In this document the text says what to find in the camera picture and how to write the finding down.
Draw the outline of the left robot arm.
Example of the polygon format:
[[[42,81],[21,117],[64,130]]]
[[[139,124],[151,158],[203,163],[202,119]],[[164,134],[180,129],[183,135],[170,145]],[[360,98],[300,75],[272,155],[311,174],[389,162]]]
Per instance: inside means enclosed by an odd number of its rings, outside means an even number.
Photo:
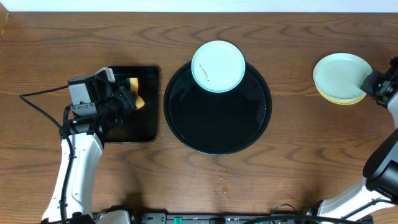
[[[129,139],[127,117],[144,106],[139,80],[114,75],[88,75],[69,80],[72,103],[65,109],[62,161],[44,223],[71,223],[93,214],[92,196],[100,157],[107,142]]]

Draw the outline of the yellow plate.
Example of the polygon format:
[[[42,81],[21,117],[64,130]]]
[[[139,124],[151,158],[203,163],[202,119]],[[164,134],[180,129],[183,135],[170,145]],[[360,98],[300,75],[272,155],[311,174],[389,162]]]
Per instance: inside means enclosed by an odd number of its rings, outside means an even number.
[[[337,105],[353,105],[353,104],[360,102],[366,96],[366,94],[364,94],[362,96],[359,96],[357,98],[352,98],[352,99],[334,98],[330,95],[327,95],[323,91],[321,91],[321,89],[319,89],[319,87],[317,87],[317,86],[315,86],[315,87],[317,88],[319,94],[321,94],[321,96],[324,97],[324,99],[328,100],[329,102],[335,103]]]

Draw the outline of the light blue plate top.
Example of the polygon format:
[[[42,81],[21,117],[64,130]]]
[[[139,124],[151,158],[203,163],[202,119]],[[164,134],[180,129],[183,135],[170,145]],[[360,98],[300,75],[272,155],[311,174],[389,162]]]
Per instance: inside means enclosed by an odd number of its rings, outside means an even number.
[[[201,88],[212,93],[224,93],[240,84],[246,71],[246,62],[235,45],[214,40],[195,52],[191,71],[193,79]]]

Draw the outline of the light blue plate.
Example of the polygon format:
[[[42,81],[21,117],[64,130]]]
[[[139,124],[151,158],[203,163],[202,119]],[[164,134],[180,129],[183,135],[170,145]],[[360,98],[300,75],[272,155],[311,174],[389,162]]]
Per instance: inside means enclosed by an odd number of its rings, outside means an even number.
[[[246,71],[246,62],[235,45],[214,40],[195,52],[191,71],[193,79],[201,88],[212,93],[224,93],[240,84]]]
[[[357,55],[335,53],[315,65],[313,80],[324,94],[339,100],[351,100],[366,95],[360,86],[372,71],[367,61]]]

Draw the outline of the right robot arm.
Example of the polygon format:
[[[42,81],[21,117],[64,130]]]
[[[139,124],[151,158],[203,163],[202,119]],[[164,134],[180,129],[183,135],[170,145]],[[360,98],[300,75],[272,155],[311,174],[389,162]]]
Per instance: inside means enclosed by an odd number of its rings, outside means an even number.
[[[397,126],[397,57],[391,58],[385,73],[370,73],[360,89],[388,109]],[[397,131],[394,131],[370,156],[363,169],[363,179],[342,194],[321,201],[307,215],[359,222],[372,212],[397,205]]]

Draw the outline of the green yellow sponge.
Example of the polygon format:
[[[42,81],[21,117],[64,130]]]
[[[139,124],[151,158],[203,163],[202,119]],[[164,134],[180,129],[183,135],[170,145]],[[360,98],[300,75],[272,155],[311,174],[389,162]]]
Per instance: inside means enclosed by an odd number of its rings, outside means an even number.
[[[135,107],[137,110],[141,109],[145,105],[144,100],[138,95],[139,92],[138,78],[127,78],[121,81],[119,84],[121,86],[125,86],[128,91],[136,94]]]

